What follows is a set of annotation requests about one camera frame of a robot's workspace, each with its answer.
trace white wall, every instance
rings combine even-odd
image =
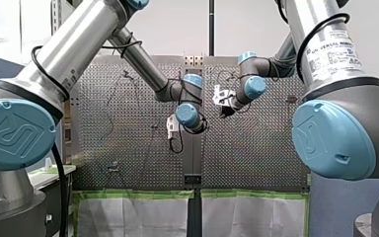
[[[272,0],[216,1],[216,55],[272,56],[288,35]],[[350,0],[347,27],[367,73],[379,77],[379,1]]]
[[[0,57],[18,63],[30,60],[32,46],[50,37],[49,3],[0,0],[0,6],[10,6],[0,7]],[[344,10],[351,15],[348,28],[364,69],[379,76],[379,1],[350,0]],[[289,32],[272,0],[216,0],[215,11],[216,55],[253,50],[272,56]],[[208,54],[207,0],[151,0],[127,26],[151,54]]]
[[[207,0],[152,0],[127,26],[151,54],[208,53]]]

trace label sticker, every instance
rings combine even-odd
[[[361,61],[347,31],[331,31],[329,34],[331,39],[310,43],[306,49],[313,80],[326,80],[342,70],[362,71]]]
[[[70,70],[70,76],[66,77],[61,85],[66,88],[67,91],[70,91],[73,89],[73,86],[78,82],[78,77],[76,75],[76,71],[74,69]]]

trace green tape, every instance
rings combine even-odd
[[[105,191],[75,191],[73,192],[73,221],[75,237],[78,235],[79,204],[83,199],[188,199],[193,198],[193,191],[133,191],[133,190],[105,190]]]
[[[309,237],[309,214],[310,214],[310,196],[307,195],[304,213],[304,237]]]
[[[202,198],[280,198],[280,199],[306,199],[308,193],[280,193],[272,191],[250,191],[250,190],[201,190]]]
[[[73,227],[74,236],[78,236],[78,226],[79,226],[79,203],[81,198],[79,196],[73,195]]]
[[[250,190],[201,190],[202,198],[235,198],[235,197],[252,197],[252,198],[279,198],[292,200],[305,200],[304,210],[304,236],[309,236],[309,212],[310,212],[310,194],[309,193],[279,193],[272,191],[250,191]]]

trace pegboard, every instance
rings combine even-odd
[[[304,94],[298,77],[266,78],[266,92],[242,114],[219,118],[211,98],[239,86],[236,58],[206,57],[204,112],[210,129],[202,140],[202,186],[214,189],[308,191],[307,174],[291,141],[291,120]]]
[[[178,78],[184,60],[167,62],[158,67],[168,78]],[[75,190],[184,187],[184,153],[170,151],[166,130],[176,105],[156,102],[128,63],[97,56],[72,95]]]
[[[235,57],[153,59],[168,78],[179,78],[189,68],[202,70],[202,111],[209,130],[196,136],[183,131],[184,152],[171,152],[166,118],[176,104],[156,102],[118,56],[97,56],[71,98],[75,190],[184,189],[185,174],[201,173],[202,188],[307,191],[309,171],[291,142],[291,119],[299,104],[292,100],[303,94],[298,78],[266,79],[267,92],[248,112],[222,119],[212,102],[214,85],[238,86],[238,80],[229,79],[239,73]],[[108,172],[112,166],[117,170]]]

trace blue joint cap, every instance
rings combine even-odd
[[[198,110],[190,103],[183,103],[177,107],[175,116],[178,122],[188,128],[193,128],[198,124]]]
[[[292,123],[295,149],[313,172],[350,181],[373,173],[376,156],[371,138],[344,108],[328,101],[309,101],[297,109]]]
[[[184,81],[202,89],[202,78],[199,75],[187,74],[184,76]]]
[[[143,10],[149,4],[149,0],[127,0],[127,3],[135,10]]]
[[[257,54],[253,51],[246,51],[242,53],[238,58],[238,64],[241,64],[242,62],[248,60],[249,58],[256,57]]]
[[[44,158],[56,137],[50,113],[26,100],[0,100],[0,171],[19,170]]]
[[[250,77],[245,83],[245,95],[255,100],[266,91],[266,82],[264,78],[259,76]]]

